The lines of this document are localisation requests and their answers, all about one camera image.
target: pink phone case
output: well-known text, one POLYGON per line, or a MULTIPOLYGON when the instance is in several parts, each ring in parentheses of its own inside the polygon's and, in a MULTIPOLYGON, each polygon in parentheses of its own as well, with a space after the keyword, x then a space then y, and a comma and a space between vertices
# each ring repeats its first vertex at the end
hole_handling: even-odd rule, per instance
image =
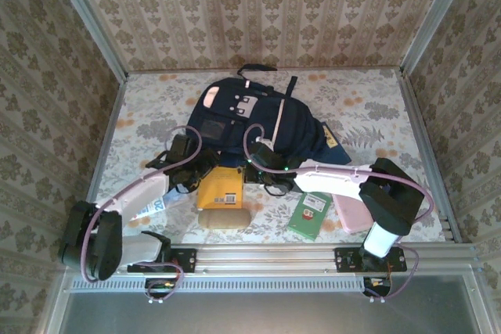
POLYGON ((373 218, 362 201, 346 196, 332 195, 332 197, 343 229, 348 234, 365 231, 372 227, 373 218))

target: pink cable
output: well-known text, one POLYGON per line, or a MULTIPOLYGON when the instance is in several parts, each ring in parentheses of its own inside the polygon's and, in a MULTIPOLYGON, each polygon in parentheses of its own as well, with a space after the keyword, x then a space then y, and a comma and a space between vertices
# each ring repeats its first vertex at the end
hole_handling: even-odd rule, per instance
POLYGON ((184 270, 182 270, 182 268, 179 266, 179 265, 176 265, 176 264, 173 264, 172 262, 139 262, 138 264, 136 265, 139 265, 139 266, 148 266, 148 267, 157 267, 157 266, 172 266, 173 268, 176 268, 178 271, 179 271, 179 278, 178 280, 175 282, 174 284, 174 288, 171 289, 171 291, 169 291, 165 296, 162 296, 161 298, 159 299, 156 299, 154 298, 152 295, 151 295, 151 289, 153 288, 153 286, 156 286, 158 284, 161 284, 161 283, 166 283, 166 282, 171 282, 169 281, 168 279, 156 279, 155 280, 155 283, 154 284, 151 284, 147 291, 146 291, 146 296, 153 300, 153 301, 160 301, 160 300, 167 300, 169 297, 171 297, 178 289, 179 287, 181 287, 181 284, 182 284, 182 281, 184 280, 185 278, 185 272, 184 270))
MULTIPOLYGON (((358 175, 373 176, 375 178, 382 178, 382 179, 392 180, 392 181, 396 181, 398 183, 406 184, 406 185, 408 185, 408 186, 410 186, 410 187, 412 187, 414 189, 417 189, 419 192, 423 193, 423 195, 426 197, 426 200, 430 204, 430 206, 428 207, 428 209, 414 220, 413 224, 415 224, 415 223, 417 223, 419 221, 422 221, 427 215, 431 214, 431 212, 433 211, 434 200, 433 200, 433 197, 431 197, 431 194, 428 193, 428 191, 426 189, 424 189, 423 187, 421 187, 419 184, 415 183, 414 181, 410 181, 410 180, 407 180, 407 179, 404 179, 404 178, 400 178, 399 176, 386 175, 386 174, 381 174, 381 173, 372 172, 372 171, 357 170, 355 172, 351 167, 346 167, 346 166, 336 166, 336 167, 321 167, 321 166, 318 166, 318 167, 299 167, 299 168, 289 169, 287 171, 285 171, 285 170, 273 170, 271 168, 264 167, 264 166, 260 165, 259 163, 255 162, 252 159, 252 156, 249 153, 249 149, 247 148, 247 137, 249 136, 249 132, 251 130, 253 130, 254 128, 259 128, 260 131, 261 131, 261 136, 260 137, 262 137, 262 138, 265 137, 265 129, 263 128, 263 126, 260 125, 260 124, 252 124, 245 131, 245 133, 243 134, 243 151, 245 152, 245 156, 247 157, 247 159, 249 160, 249 162, 252 163, 252 165, 254 167, 256 167, 257 169, 259 169, 259 170, 262 170, 264 172, 269 172, 270 174, 292 174, 292 173, 298 173, 298 172, 322 171, 322 172, 334 172, 336 174, 345 174, 345 175, 348 175, 348 176, 353 175, 353 174, 358 174, 358 175)), ((408 246, 403 246, 400 243, 400 239, 401 238, 402 237, 398 238, 398 240, 397 240, 397 242, 399 242, 398 245, 401 248, 403 248, 404 250, 408 250, 408 251, 414 253, 414 255, 416 256, 416 260, 414 261, 413 269, 409 273, 409 277, 407 277, 407 279, 405 280, 405 282, 394 293, 390 293, 386 297, 379 297, 378 298, 379 300, 382 300, 382 299, 391 299, 392 297, 397 296, 409 284, 411 278, 414 276, 414 273, 417 270, 417 265, 420 262, 420 257, 418 255, 418 253, 414 249, 412 249, 412 248, 410 248, 408 246)))
POLYGON ((198 137, 198 146, 195 150, 195 152, 189 156, 188 158, 180 161, 180 162, 177 162, 177 163, 173 163, 173 164, 170 164, 166 167, 163 167, 161 168, 160 170, 156 170, 156 171, 152 171, 144 176, 142 176, 141 178, 135 180, 134 182, 132 182, 131 184, 127 185, 125 188, 123 188, 121 191, 119 191, 115 196, 113 196, 111 199, 108 199, 95 213, 94 215, 92 216, 90 222, 88 223, 88 227, 87 227, 87 230, 85 231, 85 235, 84 235, 84 240, 83 240, 83 243, 82 243, 82 246, 81 246, 81 255, 80 255, 80 272, 81 272, 81 276, 82 278, 87 282, 87 283, 96 283, 98 282, 98 279, 90 279, 88 274, 87 274, 87 269, 85 267, 85 264, 87 262, 87 248, 88 248, 88 241, 90 240, 90 237, 91 237, 91 232, 92 232, 92 229, 94 228, 94 225, 96 224, 99 216, 101 215, 101 213, 109 206, 111 205, 112 203, 115 203, 117 202, 125 193, 127 193, 128 191, 130 191, 132 188, 134 188, 135 186, 137 186, 138 184, 148 180, 149 178, 153 177, 153 176, 156 176, 156 175, 159 175, 159 174, 163 174, 164 171, 168 171, 168 170, 172 170, 173 168, 176 168, 176 167, 179 167, 179 166, 182 166, 183 164, 185 163, 188 163, 190 162, 191 160, 193 160, 197 155, 198 153, 201 151, 202 149, 202 135, 199 133, 199 131, 197 131, 195 128, 189 126, 189 125, 179 125, 177 127, 173 127, 169 133, 172 133, 173 131, 177 131, 178 129, 189 129, 193 132, 195 132, 195 135, 198 137))

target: table surface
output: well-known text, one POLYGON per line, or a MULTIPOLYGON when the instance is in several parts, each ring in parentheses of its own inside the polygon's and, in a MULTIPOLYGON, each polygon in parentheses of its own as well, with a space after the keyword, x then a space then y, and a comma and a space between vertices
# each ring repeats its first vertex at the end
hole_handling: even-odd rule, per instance
MULTIPOLYGON (((133 74, 106 159, 98 198, 110 197, 139 175, 145 163, 164 149, 168 131, 183 125, 200 93, 228 72, 133 74)), ((411 178, 427 187, 426 174, 393 69, 295 70, 250 72, 248 78, 285 92, 290 76, 299 77, 293 97, 306 103, 313 115, 327 122, 352 159, 373 163, 378 156, 393 160, 411 178)), ((252 222, 241 230, 207 230, 198 225, 196 192, 165 211, 129 222, 124 234, 150 230, 174 243, 234 244, 313 242, 287 229, 300 195, 271 197, 258 185, 244 186, 244 206, 252 222)), ((327 212, 317 243, 361 242, 366 232, 344 232, 334 204, 327 212)), ((443 241, 437 212, 415 224, 403 241, 443 241)))

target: green box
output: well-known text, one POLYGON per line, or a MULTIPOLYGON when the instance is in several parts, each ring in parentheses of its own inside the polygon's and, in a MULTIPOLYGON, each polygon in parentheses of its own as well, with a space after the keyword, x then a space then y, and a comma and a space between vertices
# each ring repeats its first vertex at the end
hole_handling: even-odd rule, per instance
POLYGON ((320 192, 303 193, 287 227, 308 239, 315 240, 331 203, 331 195, 320 192))

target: wall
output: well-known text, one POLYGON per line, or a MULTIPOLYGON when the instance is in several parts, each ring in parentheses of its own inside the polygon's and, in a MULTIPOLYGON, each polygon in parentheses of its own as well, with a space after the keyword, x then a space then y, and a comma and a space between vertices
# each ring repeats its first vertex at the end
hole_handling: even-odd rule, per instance
POLYGON ((117 80, 69 0, 0 0, 0 332, 35 326, 117 80))
POLYGON ((501 0, 454 0, 411 74, 456 218, 501 310, 501 0))
POLYGON ((397 66, 432 0, 88 0, 128 70, 397 66))

